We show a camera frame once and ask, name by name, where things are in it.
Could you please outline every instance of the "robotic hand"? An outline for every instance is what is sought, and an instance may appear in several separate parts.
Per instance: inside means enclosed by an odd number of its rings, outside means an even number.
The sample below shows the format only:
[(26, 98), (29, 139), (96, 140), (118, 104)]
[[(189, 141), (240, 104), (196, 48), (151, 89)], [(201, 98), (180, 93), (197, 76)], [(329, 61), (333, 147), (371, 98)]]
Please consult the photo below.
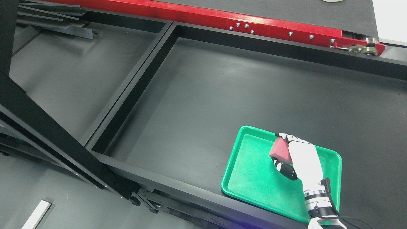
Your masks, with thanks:
[[(315, 146), (292, 135), (284, 133), (276, 135), (288, 143), (289, 154), (293, 162), (291, 175), (296, 174), (297, 178), (302, 181), (305, 204), (311, 217), (308, 229), (322, 229), (319, 223), (327, 221), (331, 222), (331, 226), (328, 226), (328, 228), (347, 229), (338, 219), (339, 212), (336, 210), (330, 196), (329, 178), (323, 179), (321, 162)], [(276, 158), (273, 158), (273, 161), (277, 170), (282, 172), (283, 163)]]

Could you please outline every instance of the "red sponge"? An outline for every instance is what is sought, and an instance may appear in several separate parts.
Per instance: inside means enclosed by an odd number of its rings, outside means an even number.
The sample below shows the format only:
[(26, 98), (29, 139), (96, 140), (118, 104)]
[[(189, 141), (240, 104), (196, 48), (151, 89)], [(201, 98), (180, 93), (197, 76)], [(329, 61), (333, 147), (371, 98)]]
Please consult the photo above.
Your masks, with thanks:
[(290, 153), (288, 152), (288, 143), (283, 138), (276, 139), (270, 150), (269, 156), (273, 156), (283, 163), (293, 163)]

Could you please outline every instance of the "gray floor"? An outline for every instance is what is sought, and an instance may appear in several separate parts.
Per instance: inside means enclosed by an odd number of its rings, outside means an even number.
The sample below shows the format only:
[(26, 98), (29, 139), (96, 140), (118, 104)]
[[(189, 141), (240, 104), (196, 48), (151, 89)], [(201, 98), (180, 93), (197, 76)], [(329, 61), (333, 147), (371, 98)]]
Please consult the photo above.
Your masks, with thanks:
[(40, 200), (52, 203), (38, 229), (198, 229), (32, 162), (0, 155), (0, 228), (21, 228)]

